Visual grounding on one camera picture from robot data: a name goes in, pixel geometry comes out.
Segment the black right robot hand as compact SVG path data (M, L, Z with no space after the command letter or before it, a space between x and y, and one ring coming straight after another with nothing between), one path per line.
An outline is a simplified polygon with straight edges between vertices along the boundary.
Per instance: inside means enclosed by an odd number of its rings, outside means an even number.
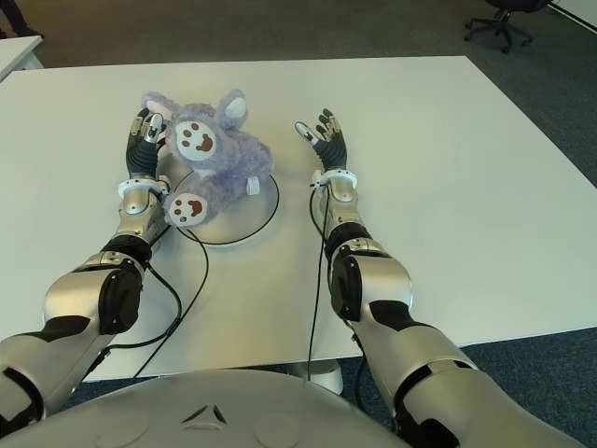
M326 171L347 167L347 148L340 122L329 109L322 110L315 130L302 121L295 123L295 130L311 146Z

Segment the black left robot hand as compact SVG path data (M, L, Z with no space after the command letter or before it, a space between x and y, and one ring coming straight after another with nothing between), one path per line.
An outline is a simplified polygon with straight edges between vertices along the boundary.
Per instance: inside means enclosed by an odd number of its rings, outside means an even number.
M130 178L156 178L159 151L165 145L166 124L160 113L144 107L132 121L125 161Z

